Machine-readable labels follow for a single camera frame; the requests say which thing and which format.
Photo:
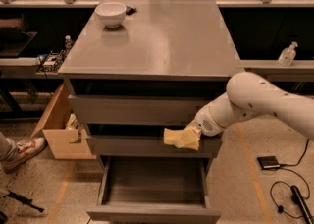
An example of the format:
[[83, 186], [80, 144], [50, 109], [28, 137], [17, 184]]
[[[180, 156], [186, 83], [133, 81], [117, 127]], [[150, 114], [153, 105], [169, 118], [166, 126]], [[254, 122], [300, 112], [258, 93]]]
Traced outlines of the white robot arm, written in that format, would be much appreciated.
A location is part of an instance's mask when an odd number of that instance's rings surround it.
[[173, 140], [176, 148], [199, 148], [202, 135], [215, 136], [228, 126], [269, 114], [314, 139], [314, 99], [284, 91], [251, 72], [237, 73], [226, 92], [204, 105]]

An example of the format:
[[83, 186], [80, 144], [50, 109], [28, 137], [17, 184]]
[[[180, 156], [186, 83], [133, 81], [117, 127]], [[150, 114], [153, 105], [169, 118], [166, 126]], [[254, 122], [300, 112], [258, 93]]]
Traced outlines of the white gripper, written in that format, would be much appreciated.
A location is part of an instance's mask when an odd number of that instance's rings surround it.
[[[210, 113], [209, 106], [203, 106], [195, 115], [197, 126], [205, 136], [216, 136], [221, 133], [224, 128], [219, 126]], [[199, 141], [201, 132], [194, 127], [187, 127], [183, 130], [178, 130], [174, 137], [173, 145], [176, 148], [186, 148], [197, 151], [199, 149]]]

